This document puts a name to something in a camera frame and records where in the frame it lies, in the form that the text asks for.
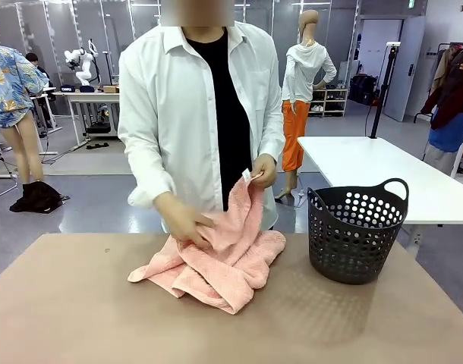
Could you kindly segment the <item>person's left hand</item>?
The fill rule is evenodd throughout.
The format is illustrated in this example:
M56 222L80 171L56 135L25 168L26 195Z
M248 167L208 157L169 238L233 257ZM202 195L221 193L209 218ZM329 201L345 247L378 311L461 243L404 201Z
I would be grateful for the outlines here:
M271 187L277 178L276 160L269 154L259 155L254 161L251 177L258 187Z

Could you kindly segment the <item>person's right hand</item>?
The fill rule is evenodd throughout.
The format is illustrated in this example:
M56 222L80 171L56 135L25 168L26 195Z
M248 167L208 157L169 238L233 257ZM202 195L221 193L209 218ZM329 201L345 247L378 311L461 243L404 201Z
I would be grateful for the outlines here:
M199 213L194 208L185 205L171 192L158 195L153 205L164 219L170 234L180 242L193 242L200 248L206 248L208 243L202 238L197 227L199 225L212 228L214 221Z

